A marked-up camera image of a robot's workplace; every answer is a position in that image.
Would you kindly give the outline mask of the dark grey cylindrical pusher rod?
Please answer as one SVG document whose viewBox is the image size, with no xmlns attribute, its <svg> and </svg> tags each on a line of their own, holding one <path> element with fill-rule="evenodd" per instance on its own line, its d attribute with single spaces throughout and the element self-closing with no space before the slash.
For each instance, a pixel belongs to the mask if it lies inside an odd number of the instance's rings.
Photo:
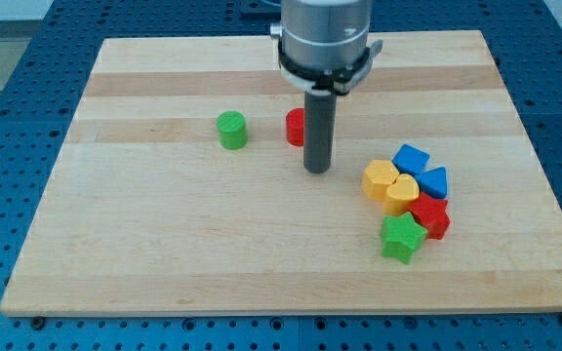
<svg viewBox="0 0 562 351">
<path fill-rule="evenodd" d="M 331 167 L 337 98 L 304 94 L 303 165 L 313 174 Z"/>
</svg>

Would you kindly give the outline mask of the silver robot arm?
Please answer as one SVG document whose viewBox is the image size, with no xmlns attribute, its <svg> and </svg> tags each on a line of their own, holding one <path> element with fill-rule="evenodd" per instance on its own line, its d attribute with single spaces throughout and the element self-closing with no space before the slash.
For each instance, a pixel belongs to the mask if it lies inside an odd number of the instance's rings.
<svg viewBox="0 0 562 351">
<path fill-rule="evenodd" d="M 282 0 L 270 27 L 282 76 L 304 92 L 303 166 L 332 163 L 337 99 L 370 73 L 382 41 L 370 44 L 370 0 Z"/>
</svg>

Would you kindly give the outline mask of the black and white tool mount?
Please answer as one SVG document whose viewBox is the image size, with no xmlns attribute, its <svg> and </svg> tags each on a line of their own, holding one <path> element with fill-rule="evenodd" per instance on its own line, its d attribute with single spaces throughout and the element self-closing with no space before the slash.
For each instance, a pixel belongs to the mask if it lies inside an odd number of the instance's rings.
<svg viewBox="0 0 562 351">
<path fill-rule="evenodd" d="M 282 76 L 293 86 L 315 96 L 330 93 L 346 96 L 370 73 L 374 59 L 382 51 L 383 41 L 377 40 L 364 49 L 361 57 L 350 66 L 334 70 L 311 69 L 298 65 L 283 52 L 278 43 L 278 60 Z"/>
</svg>

